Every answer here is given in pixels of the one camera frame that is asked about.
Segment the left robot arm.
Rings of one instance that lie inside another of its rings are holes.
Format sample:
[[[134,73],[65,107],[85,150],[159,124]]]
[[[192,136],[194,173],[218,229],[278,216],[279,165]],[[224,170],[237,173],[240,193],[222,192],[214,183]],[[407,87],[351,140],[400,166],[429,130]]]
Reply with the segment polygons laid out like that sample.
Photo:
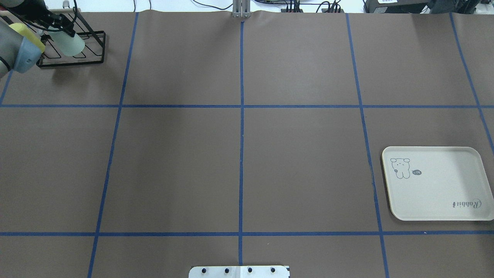
[[[2,0],[1,8],[40,30],[75,37],[74,23],[79,15],[77,7],[73,11],[74,19],[50,11],[43,0]],[[43,52],[27,36],[7,24],[1,24],[1,77],[10,71],[26,72]]]

